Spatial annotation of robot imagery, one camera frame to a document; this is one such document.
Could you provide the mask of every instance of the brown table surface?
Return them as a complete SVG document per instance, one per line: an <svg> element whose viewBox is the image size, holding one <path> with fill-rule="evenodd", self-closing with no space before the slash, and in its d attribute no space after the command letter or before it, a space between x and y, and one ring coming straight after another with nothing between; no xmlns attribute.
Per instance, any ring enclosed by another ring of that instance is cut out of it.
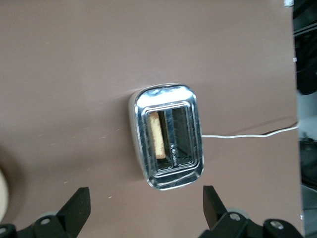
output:
<svg viewBox="0 0 317 238"><path fill-rule="evenodd" d="M203 185L259 224L301 229L297 132L204 139L194 184L156 191L133 151L127 102L179 82L203 134L265 133L297 121L292 9L272 0L0 1L3 222L21 229L89 186L84 237L198 237Z"/></svg>

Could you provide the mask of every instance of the power cord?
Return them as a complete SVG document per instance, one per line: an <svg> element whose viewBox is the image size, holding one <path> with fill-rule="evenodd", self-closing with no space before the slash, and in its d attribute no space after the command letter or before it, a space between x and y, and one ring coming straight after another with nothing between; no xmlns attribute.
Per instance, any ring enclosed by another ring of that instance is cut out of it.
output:
<svg viewBox="0 0 317 238"><path fill-rule="evenodd" d="M279 133L282 133L282 132L295 130L297 128L298 128L298 126L286 127L286 128L283 128L283 129L275 130L275 131L264 133L264 134L261 134L261 135L229 135L229 136L225 136L225 135L202 135L202 138L219 138L219 139L234 139L234 138L243 138L243 137L260 137L260 138L264 138L264 137L269 137L269 136L276 135L276 134L279 134Z"/></svg>

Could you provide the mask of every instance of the bread slice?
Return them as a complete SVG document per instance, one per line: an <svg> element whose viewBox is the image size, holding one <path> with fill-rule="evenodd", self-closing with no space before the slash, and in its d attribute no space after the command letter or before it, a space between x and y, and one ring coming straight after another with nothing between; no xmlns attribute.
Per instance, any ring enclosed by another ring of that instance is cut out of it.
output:
<svg viewBox="0 0 317 238"><path fill-rule="evenodd" d="M165 159L166 153L164 148L164 139L162 135L162 127L159 121L159 114L157 112L149 115L151 134L154 143L155 157L157 159Z"/></svg>

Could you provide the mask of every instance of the beige object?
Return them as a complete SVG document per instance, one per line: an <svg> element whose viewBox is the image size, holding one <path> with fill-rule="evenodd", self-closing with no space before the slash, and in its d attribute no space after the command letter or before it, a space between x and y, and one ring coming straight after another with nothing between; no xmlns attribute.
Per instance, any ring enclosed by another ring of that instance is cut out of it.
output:
<svg viewBox="0 0 317 238"><path fill-rule="evenodd" d="M0 222L2 221L9 203L9 189L6 179L0 171Z"/></svg>
<svg viewBox="0 0 317 238"><path fill-rule="evenodd" d="M160 125L158 112L150 113L149 121L154 144L155 157L157 159L165 159L166 153L164 149L164 139L162 135L162 127Z"/></svg>

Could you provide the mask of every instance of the screw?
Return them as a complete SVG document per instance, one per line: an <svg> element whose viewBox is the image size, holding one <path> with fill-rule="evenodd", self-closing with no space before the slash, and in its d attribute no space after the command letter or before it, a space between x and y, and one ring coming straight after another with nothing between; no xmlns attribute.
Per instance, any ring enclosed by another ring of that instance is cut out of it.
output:
<svg viewBox="0 0 317 238"><path fill-rule="evenodd" d="M240 216L236 213L231 213L230 218L234 221L237 221L237 222L241 220Z"/></svg>
<svg viewBox="0 0 317 238"><path fill-rule="evenodd" d="M6 228L5 227L0 228L0 234L3 234L5 232L6 232Z"/></svg>
<svg viewBox="0 0 317 238"><path fill-rule="evenodd" d="M282 223L280 223L278 221L271 221L270 224L276 229L279 229L279 230L284 229Z"/></svg>
<svg viewBox="0 0 317 238"><path fill-rule="evenodd" d="M45 218L45 219L41 220L41 225L46 225L50 221L51 221L50 218Z"/></svg>

